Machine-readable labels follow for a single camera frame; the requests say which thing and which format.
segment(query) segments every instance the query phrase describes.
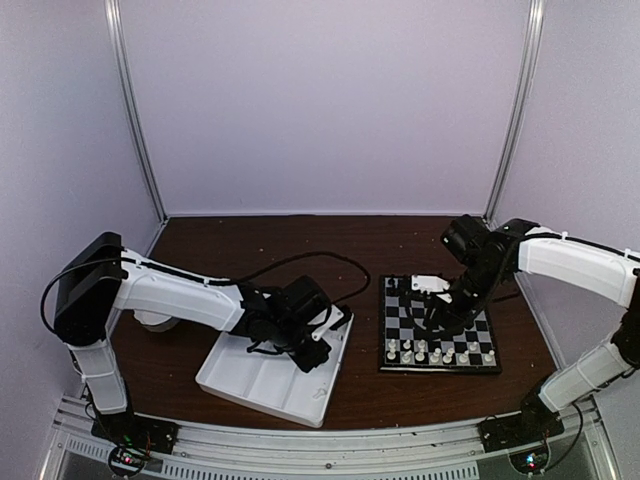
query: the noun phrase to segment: white tray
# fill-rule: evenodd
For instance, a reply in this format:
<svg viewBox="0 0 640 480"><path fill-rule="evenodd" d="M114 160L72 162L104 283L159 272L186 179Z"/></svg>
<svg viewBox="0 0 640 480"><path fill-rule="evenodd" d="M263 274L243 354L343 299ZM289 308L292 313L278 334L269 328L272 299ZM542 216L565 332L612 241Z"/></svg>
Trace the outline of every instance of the white tray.
<svg viewBox="0 0 640 480"><path fill-rule="evenodd" d="M223 333L196 375L196 382L205 392L231 402L319 428L342 365L352 321L324 334L331 345L329 360L309 373L300 370L286 354L270 357L247 353L251 340Z"/></svg>

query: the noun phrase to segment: chess piece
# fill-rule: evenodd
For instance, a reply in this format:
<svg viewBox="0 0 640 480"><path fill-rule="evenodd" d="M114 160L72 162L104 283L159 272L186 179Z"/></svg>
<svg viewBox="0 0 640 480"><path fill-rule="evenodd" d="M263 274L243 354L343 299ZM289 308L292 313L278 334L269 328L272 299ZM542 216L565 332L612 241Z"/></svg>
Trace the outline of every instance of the chess piece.
<svg viewBox="0 0 640 480"><path fill-rule="evenodd" d="M441 353L442 353L442 350L440 350L439 348L436 348L435 351L429 357L429 360L431 360L431 363L438 363L440 361Z"/></svg>
<svg viewBox="0 0 640 480"><path fill-rule="evenodd" d="M496 355L496 352L494 352L493 350L490 350L489 353L484 354L484 361L487 363L495 361L495 358L494 358L495 355Z"/></svg>

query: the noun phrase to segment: wooden table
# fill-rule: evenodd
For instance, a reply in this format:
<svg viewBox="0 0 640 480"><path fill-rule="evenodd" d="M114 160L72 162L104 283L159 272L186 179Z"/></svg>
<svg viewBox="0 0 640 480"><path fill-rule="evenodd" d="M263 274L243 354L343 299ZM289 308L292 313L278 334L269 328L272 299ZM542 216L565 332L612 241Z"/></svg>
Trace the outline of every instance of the wooden table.
<svg viewBox="0 0 640 480"><path fill-rule="evenodd" d="M217 277L240 277L274 260L310 250L350 256L371 272L365 293L348 301L355 319L324 429L425 425L518 409L520 399L554 369L522 297L491 307L503 365L496 376L378 372L378 282L381 274L442 273L463 268L440 244L446 217L243 217L172 219L152 258ZM310 258L256 280L281 285L312 276L332 297L363 281L355 268ZM508 287L514 291L515 285ZM217 332L180 322L151 333L123 315L113 345L136 411L239 427L304 429L203 392L195 375Z"/></svg>

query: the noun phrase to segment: white wall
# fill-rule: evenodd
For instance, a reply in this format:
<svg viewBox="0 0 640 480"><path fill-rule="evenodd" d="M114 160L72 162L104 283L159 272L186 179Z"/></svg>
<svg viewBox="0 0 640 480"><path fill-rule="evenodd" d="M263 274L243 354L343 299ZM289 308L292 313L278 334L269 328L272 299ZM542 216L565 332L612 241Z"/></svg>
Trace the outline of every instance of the white wall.
<svg viewBox="0 0 640 480"><path fill-rule="evenodd" d="M525 217L618 248L640 249L640 3L548 4L533 90L498 220ZM575 361L622 310L530 278L561 361ZM640 478L640 376L597 396L624 472Z"/></svg>
<svg viewBox="0 0 640 480"><path fill-rule="evenodd" d="M122 2L168 212L483 211L528 3Z"/></svg>
<svg viewBox="0 0 640 480"><path fill-rule="evenodd" d="M0 2L0 465L32 478L78 381L40 293L103 230L144 249L157 228L136 164L104 4Z"/></svg>

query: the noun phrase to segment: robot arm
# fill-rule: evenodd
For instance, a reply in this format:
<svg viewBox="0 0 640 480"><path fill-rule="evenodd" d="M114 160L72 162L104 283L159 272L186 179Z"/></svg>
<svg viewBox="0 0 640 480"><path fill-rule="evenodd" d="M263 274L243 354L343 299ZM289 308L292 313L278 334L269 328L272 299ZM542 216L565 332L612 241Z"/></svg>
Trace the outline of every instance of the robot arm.
<svg viewBox="0 0 640 480"><path fill-rule="evenodd" d="M133 310L155 331L185 319L248 337L255 346L269 342L304 372L328 359L331 347L322 334L350 319L309 277L265 289L197 275L125 249L113 233L96 239L65 272L53 330L76 359L101 416L131 413L105 330L113 308Z"/></svg>
<svg viewBox="0 0 640 480"><path fill-rule="evenodd" d="M454 220L441 240L468 267L452 282L446 294L434 294L435 321L453 331L461 331L472 322L486 307L497 285L517 272L555 278L628 309L615 332L525 397L520 424L516 425L523 438L532 439L536 434L548 432L556 422L557 412L613 379L640 368L640 282L637 281L640 255L637 253L572 238L566 232L555 233L520 219L489 231L466 215ZM513 430L513 422L502 430L500 426L491 426L499 422L500 419L483 422L486 424L483 437L488 438L489 432L493 435ZM497 445L505 447L505 442Z"/></svg>

